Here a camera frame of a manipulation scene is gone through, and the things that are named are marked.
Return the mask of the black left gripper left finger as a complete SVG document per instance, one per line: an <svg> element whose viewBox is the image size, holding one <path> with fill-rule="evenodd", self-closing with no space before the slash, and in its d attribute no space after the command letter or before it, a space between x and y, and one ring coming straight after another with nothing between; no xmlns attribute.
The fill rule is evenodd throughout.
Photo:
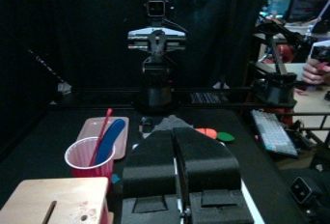
<svg viewBox="0 0 330 224"><path fill-rule="evenodd" d="M127 158L121 224L179 224L171 132L155 131Z"/></svg>

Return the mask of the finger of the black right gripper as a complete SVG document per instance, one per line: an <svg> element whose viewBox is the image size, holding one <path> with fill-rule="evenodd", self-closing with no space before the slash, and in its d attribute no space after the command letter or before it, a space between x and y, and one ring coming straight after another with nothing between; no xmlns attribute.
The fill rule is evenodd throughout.
<svg viewBox="0 0 330 224"><path fill-rule="evenodd" d="M156 30L148 35L148 41L149 41L149 51L151 54L155 56L157 54L157 40L156 40Z"/></svg>
<svg viewBox="0 0 330 224"><path fill-rule="evenodd" d="M163 30L159 31L159 42L156 48L156 55L161 56L164 54L165 47L165 32Z"/></svg>

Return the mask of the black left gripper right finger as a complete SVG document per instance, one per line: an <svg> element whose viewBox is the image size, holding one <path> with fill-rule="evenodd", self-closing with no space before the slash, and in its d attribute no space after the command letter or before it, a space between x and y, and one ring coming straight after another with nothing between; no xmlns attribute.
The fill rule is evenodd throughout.
<svg viewBox="0 0 330 224"><path fill-rule="evenodd" d="M227 147L188 127L172 130L172 146L191 224L254 224Z"/></svg>

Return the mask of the person's hand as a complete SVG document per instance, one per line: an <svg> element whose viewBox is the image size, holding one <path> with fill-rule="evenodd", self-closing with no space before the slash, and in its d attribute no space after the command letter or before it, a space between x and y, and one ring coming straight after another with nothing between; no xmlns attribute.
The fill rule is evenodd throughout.
<svg viewBox="0 0 330 224"><path fill-rule="evenodd" d="M330 86L330 66L318 66L319 61L310 58L303 66L302 79L312 85L326 84Z"/></svg>

